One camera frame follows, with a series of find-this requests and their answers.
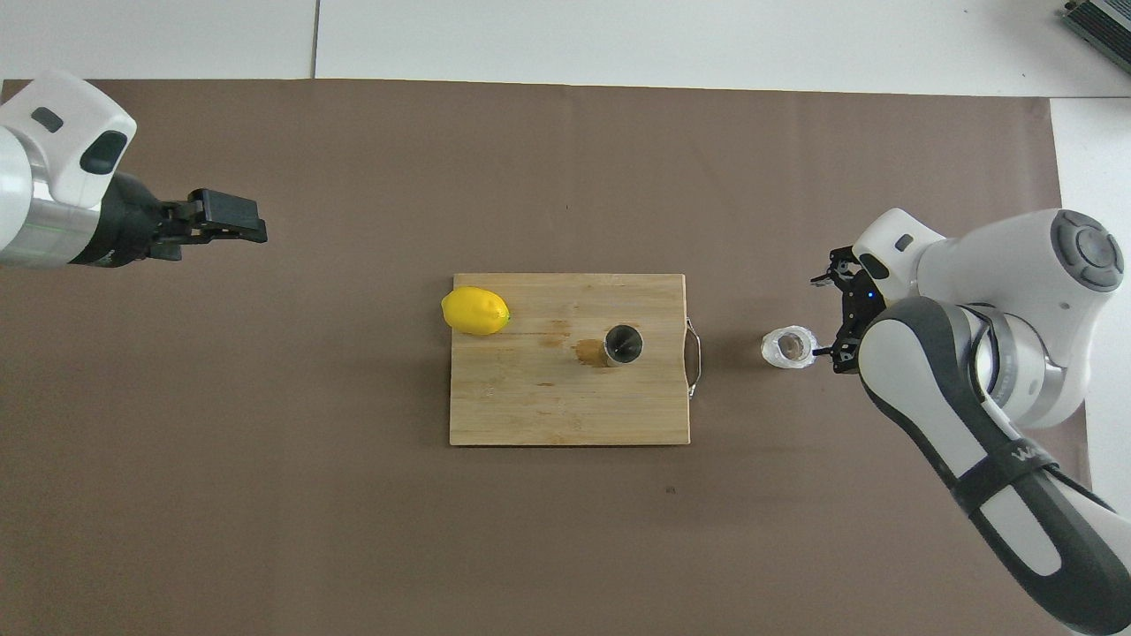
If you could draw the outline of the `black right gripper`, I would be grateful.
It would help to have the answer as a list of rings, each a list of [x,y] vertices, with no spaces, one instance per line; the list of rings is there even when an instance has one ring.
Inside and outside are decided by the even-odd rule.
[[[877,282],[851,248],[837,248],[831,251],[828,269],[809,280],[809,284],[815,287],[834,285],[841,293],[843,323],[834,344],[813,350],[813,356],[831,358],[835,373],[860,373],[860,347],[865,330],[887,309]]]

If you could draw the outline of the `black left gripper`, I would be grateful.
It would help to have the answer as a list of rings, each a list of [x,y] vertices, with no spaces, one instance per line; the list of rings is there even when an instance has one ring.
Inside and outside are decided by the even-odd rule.
[[[180,246],[159,246],[167,238],[162,230],[182,204],[198,204],[195,222],[208,225],[206,242],[243,240],[266,243],[266,223],[260,221],[257,201],[211,189],[195,189],[184,201],[161,201],[143,182],[124,172],[110,177],[101,198],[98,222],[87,246],[72,258],[74,265],[122,267],[153,258],[182,261]]]

